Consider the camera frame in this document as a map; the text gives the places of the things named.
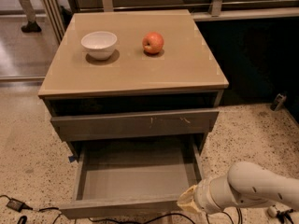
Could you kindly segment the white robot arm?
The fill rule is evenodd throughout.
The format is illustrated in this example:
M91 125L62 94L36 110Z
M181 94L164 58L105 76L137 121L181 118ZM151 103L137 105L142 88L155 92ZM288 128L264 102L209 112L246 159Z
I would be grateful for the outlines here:
M241 161L225 175L209 177L180 195L178 207L190 213L217 214L228 207L261 208L282 203L299 209L299 180Z

